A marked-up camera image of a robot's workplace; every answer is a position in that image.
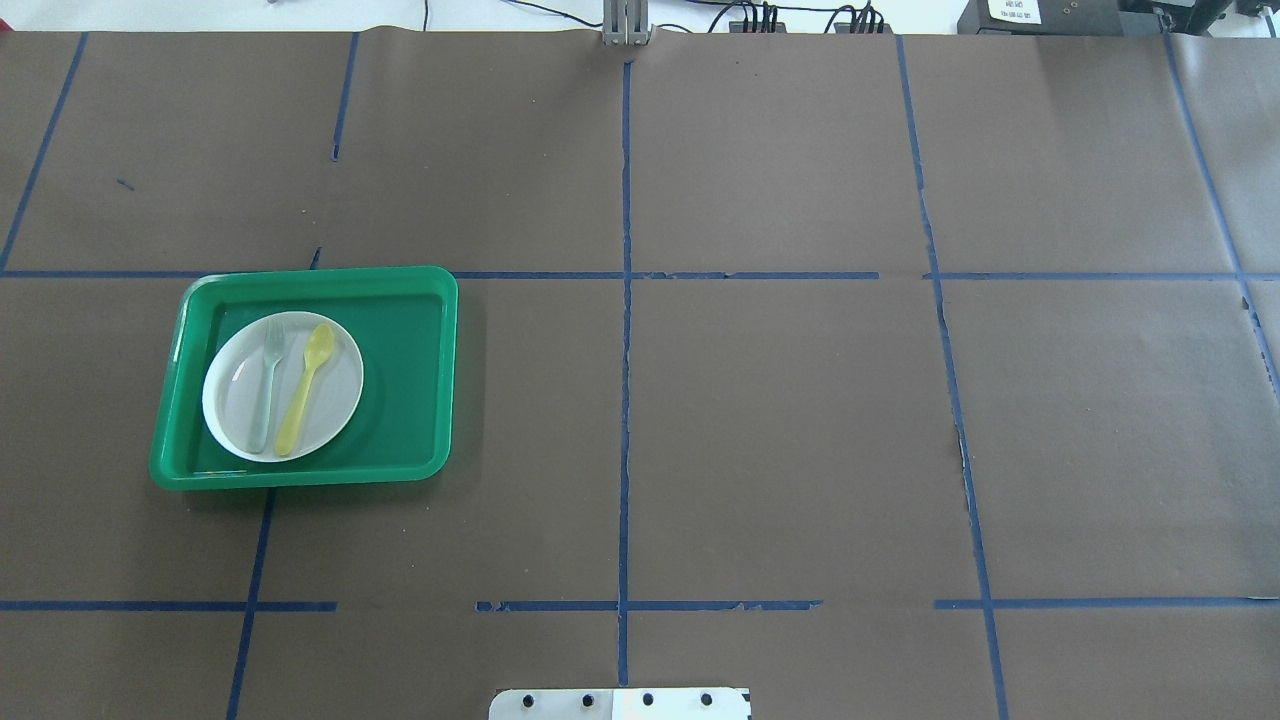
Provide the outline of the pale green plastic fork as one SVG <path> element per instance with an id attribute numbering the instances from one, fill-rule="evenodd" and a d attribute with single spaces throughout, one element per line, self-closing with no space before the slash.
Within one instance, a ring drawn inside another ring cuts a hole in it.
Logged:
<path id="1" fill-rule="evenodd" d="M 268 442 L 268 432 L 273 414 L 274 384 L 276 369 L 285 356 L 285 329 L 279 319 L 269 319 L 264 329 L 262 374 L 260 378 L 255 415 L 250 425 L 247 450 L 262 454 Z"/>

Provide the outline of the black box white label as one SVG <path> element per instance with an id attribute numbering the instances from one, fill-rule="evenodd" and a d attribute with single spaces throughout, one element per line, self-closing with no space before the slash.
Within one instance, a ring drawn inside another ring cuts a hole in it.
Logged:
<path id="1" fill-rule="evenodd" d="M 959 35 L 1140 37 L 1161 35 L 1153 14 L 1124 12 L 1119 1 L 968 1 Z"/>

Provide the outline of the aluminium frame post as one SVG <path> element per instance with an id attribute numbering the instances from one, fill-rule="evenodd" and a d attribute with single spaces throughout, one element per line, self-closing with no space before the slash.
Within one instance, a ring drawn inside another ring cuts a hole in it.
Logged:
<path id="1" fill-rule="evenodd" d="M 608 47 L 644 46 L 652 41 L 648 0 L 604 0 L 602 41 Z"/>

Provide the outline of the green plastic tray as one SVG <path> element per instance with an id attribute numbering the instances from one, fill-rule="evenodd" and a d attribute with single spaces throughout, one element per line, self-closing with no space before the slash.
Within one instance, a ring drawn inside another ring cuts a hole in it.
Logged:
<path id="1" fill-rule="evenodd" d="M 148 460 L 165 489 L 248 489 L 421 480 L 451 451 L 460 288 L 439 266 L 207 275 L 180 301 Z M 317 451 L 251 462 L 224 450 L 201 407 L 205 373 L 251 322 L 307 311 L 342 324 L 364 357 L 347 427 Z"/>

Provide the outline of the white round plate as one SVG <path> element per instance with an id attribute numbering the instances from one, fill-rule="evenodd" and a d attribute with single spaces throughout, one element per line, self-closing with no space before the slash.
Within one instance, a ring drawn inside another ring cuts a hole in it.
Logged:
<path id="1" fill-rule="evenodd" d="M 247 450 L 250 425 L 262 374 L 264 329 L 279 319 L 285 329 L 285 356 L 276 369 L 271 420 L 262 454 Z M 335 351 L 315 377 L 300 443 L 278 457 L 273 446 L 303 370 L 305 345 L 319 324 L 335 332 Z M 228 452 L 251 462 L 285 462 L 310 455 L 347 427 L 364 392 L 364 357 L 351 333 L 338 322 L 307 311 L 284 311 L 251 322 L 219 348 L 204 378 L 201 407 L 212 438 Z"/>

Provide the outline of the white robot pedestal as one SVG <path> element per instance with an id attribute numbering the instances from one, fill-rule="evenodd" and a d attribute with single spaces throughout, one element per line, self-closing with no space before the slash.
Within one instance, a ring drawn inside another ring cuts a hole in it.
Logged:
<path id="1" fill-rule="evenodd" d="M 748 689 L 652 687 L 508 689 L 490 702 L 489 719 L 751 719 Z"/>

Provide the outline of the yellow plastic spoon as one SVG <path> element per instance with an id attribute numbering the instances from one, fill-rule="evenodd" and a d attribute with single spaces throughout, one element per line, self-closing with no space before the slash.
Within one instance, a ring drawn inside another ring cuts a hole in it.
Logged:
<path id="1" fill-rule="evenodd" d="M 315 377 L 335 351 L 337 337 L 332 324 L 319 323 L 303 347 L 303 370 L 291 398 L 273 446 L 278 457 L 294 452 L 300 443 Z"/>

